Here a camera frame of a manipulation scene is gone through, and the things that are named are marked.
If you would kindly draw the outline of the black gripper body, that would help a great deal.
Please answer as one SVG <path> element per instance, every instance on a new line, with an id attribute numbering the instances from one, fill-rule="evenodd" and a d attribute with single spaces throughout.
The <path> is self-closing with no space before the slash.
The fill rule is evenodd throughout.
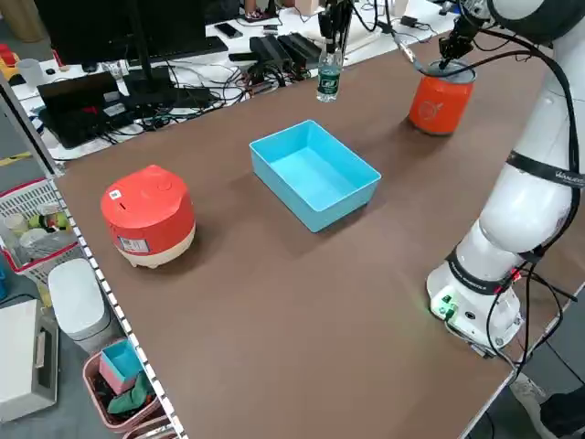
<path id="1" fill-rule="evenodd" d="M 486 2 L 454 2 L 459 16 L 454 20 L 450 40 L 457 43 L 471 43 L 479 29 L 490 21 Z"/>

